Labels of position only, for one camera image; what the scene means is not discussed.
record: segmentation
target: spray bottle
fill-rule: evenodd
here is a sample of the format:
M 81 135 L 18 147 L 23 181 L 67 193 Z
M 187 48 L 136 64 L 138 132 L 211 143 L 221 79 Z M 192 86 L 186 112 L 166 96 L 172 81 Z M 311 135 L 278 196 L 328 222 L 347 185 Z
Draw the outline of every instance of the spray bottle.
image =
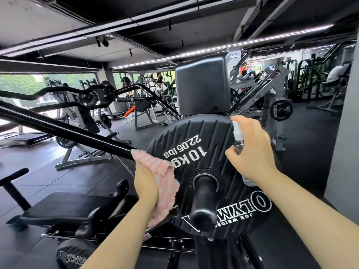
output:
M 242 129 L 240 128 L 240 125 L 238 124 L 238 122 L 232 121 L 233 123 L 233 127 L 234 127 L 234 131 L 233 131 L 233 135 L 234 135 L 234 151 L 237 153 L 237 155 L 239 155 L 242 150 L 243 150 L 243 132 Z M 245 178 L 242 175 L 242 179 L 245 185 L 249 186 L 249 187 L 255 187 L 257 186 L 256 184 L 254 184 L 252 181 L 250 181 L 249 179 Z

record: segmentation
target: pink striped towel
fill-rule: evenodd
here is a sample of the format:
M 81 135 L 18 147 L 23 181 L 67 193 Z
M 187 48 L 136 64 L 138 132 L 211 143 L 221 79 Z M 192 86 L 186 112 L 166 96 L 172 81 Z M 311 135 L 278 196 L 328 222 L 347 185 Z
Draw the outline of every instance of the pink striped towel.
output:
M 169 161 L 153 157 L 142 150 L 132 149 L 131 153 L 135 161 L 145 165 L 156 177 L 159 196 L 148 222 L 148 227 L 153 227 L 163 221 L 173 208 L 180 183 L 174 178 L 174 168 Z

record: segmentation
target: orange handle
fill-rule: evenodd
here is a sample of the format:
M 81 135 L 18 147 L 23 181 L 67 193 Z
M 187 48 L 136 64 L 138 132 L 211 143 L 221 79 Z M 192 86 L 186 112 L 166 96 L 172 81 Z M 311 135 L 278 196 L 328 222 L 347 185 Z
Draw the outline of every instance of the orange handle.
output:
M 133 106 L 132 108 L 130 108 L 128 111 L 126 111 L 126 113 L 124 114 L 123 117 L 127 117 L 128 115 L 130 115 L 132 112 L 135 111 L 136 106 Z

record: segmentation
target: hand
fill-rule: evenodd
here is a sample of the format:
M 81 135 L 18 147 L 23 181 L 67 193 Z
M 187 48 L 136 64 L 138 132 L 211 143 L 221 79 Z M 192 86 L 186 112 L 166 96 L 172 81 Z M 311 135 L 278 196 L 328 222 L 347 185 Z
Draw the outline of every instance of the hand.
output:
M 142 163 L 136 163 L 135 189 L 140 200 L 155 207 L 158 200 L 158 185 L 154 174 Z
M 233 146 L 227 149 L 225 154 L 238 172 L 258 185 L 269 173 L 278 171 L 274 163 L 270 137 L 258 120 L 241 115 L 231 117 L 231 120 L 241 126 L 244 146 L 240 155 L 237 155 Z

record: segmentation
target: forearm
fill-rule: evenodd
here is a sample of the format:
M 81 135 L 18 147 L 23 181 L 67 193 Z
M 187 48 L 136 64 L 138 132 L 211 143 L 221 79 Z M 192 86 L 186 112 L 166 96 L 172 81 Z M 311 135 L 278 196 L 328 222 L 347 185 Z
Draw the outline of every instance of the forearm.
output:
M 151 202 L 140 199 L 81 269 L 135 268 L 153 208 Z
M 359 227 L 280 172 L 258 186 L 284 214 L 323 269 L 359 268 Z

